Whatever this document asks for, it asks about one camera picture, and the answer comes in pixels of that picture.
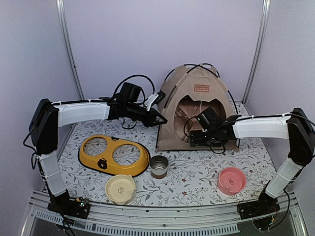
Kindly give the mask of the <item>cream pet bowl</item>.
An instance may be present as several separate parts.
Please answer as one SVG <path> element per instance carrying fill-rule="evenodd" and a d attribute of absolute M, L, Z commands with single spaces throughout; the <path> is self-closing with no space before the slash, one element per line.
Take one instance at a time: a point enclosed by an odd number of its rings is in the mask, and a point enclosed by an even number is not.
<path fill-rule="evenodd" d="M 116 205 L 130 204 L 136 197 L 136 185 L 131 175 L 115 175 L 105 185 L 105 193 Z"/>

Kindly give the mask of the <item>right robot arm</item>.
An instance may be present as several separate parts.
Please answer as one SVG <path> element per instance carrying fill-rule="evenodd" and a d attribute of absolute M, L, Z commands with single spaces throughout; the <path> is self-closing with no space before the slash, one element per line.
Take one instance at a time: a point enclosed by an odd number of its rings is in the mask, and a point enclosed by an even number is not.
<path fill-rule="evenodd" d="M 212 108 L 195 116 L 201 126 L 186 134 L 192 147 L 222 147 L 228 141 L 245 138 L 277 138 L 289 141 L 289 154 L 275 176 L 266 184 L 254 204 L 258 214 L 265 214 L 285 188 L 314 158 L 315 124 L 301 108 L 279 115 L 241 116 L 220 118 Z"/>

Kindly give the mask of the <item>yellow double bowl holder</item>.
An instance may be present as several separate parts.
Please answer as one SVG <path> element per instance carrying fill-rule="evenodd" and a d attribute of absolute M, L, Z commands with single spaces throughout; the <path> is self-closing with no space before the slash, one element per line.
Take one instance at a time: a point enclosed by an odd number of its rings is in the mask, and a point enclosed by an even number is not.
<path fill-rule="evenodd" d="M 94 138 L 106 140 L 107 147 L 101 154 L 92 156 L 85 153 L 84 147 Z M 120 165 L 114 160 L 113 155 L 115 150 L 123 145 L 130 145 L 139 150 L 139 158 L 135 163 L 130 165 Z M 81 165 L 112 176 L 131 175 L 132 177 L 136 177 L 146 171 L 149 166 L 150 158 L 151 156 L 149 151 L 140 143 L 100 134 L 88 137 L 84 140 L 78 150 L 78 160 Z"/>

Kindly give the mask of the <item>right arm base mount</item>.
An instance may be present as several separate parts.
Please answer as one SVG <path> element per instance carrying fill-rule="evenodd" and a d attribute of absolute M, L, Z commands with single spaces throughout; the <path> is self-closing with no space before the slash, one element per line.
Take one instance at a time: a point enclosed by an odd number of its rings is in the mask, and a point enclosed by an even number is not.
<path fill-rule="evenodd" d="M 253 219 L 255 217 L 269 215 L 264 218 L 253 220 L 254 227 L 260 231 L 268 231 L 273 226 L 280 210 L 280 205 L 277 201 L 270 204 L 266 201 L 241 201 L 237 204 L 237 211 L 241 219 Z"/>

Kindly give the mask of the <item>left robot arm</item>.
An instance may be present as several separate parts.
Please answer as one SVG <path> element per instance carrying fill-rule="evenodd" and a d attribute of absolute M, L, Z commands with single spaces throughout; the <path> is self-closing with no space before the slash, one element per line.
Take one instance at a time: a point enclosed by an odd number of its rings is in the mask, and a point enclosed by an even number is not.
<path fill-rule="evenodd" d="M 165 98 L 163 91 L 154 92 L 143 102 L 138 103 L 142 88 L 124 82 L 121 90 L 111 97 L 97 100 L 79 100 L 53 103 L 49 99 L 40 100 L 29 125 L 27 138 L 32 141 L 30 147 L 39 161 L 39 168 L 47 188 L 55 197 L 53 203 L 62 213 L 70 213 L 72 200 L 68 199 L 67 189 L 62 180 L 58 165 L 58 129 L 60 127 L 90 121 L 129 118 L 140 121 L 145 127 L 153 127 L 167 122 L 153 105 Z"/>

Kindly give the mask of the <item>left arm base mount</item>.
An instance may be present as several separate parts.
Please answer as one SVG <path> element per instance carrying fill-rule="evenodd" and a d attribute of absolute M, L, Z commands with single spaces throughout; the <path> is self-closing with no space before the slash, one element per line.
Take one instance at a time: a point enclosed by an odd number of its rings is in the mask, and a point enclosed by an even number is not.
<path fill-rule="evenodd" d="M 72 216 L 87 219 L 90 212 L 90 204 L 83 200 L 74 200 L 69 196 L 51 197 L 47 209 L 63 216 Z"/>

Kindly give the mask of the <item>beige patterned pet pillow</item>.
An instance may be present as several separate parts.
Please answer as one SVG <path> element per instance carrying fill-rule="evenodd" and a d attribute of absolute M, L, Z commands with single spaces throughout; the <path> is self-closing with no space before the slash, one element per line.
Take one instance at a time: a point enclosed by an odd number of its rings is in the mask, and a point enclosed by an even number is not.
<path fill-rule="evenodd" d="M 189 135 L 190 131 L 202 129 L 196 119 L 191 119 L 188 123 L 186 122 L 191 117 L 199 115 L 209 107 L 211 107 L 219 117 L 226 118 L 224 107 L 217 99 L 210 102 L 200 100 L 193 101 L 189 96 L 185 96 L 180 100 L 175 110 L 173 122 L 175 134 L 180 140 L 189 143 L 187 135 Z"/>

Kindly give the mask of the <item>pink pet bowl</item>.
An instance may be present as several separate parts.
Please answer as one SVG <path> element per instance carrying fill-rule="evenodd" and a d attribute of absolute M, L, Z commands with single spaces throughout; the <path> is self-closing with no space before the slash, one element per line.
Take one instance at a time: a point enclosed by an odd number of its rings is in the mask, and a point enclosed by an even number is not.
<path fill-rule="evenodd" d="M 243 171 L 235 167 L 228 167 L 220 171 L 218 189 L 226 195 L 236 195 L 247 185 L 247 178 Z"/>

